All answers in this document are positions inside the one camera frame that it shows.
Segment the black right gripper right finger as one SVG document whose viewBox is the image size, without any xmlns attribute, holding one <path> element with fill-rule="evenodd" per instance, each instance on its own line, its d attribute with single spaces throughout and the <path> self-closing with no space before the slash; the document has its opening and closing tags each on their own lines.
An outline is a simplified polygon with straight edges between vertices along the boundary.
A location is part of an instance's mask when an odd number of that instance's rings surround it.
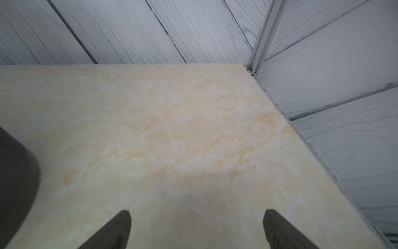
<svg viewBox="0 0 398 249">
<path fill-rule="evenodd" d="M 263 228 L 271 249 L 319 249 L 274 209 L 267 209 Z"/>
</svg>

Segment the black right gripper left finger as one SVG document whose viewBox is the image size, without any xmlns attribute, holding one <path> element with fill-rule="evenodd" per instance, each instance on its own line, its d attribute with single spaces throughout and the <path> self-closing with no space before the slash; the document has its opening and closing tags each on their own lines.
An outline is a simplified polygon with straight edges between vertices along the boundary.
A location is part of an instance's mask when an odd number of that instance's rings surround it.
<svg viewBox="0 0 398 249">
<path fill-rule="evenodd" d="M 83 243 L 79 249 L 125 249 L 129 240 L 131 224 L 129 211 L 122 210 Z"/>
</svg>

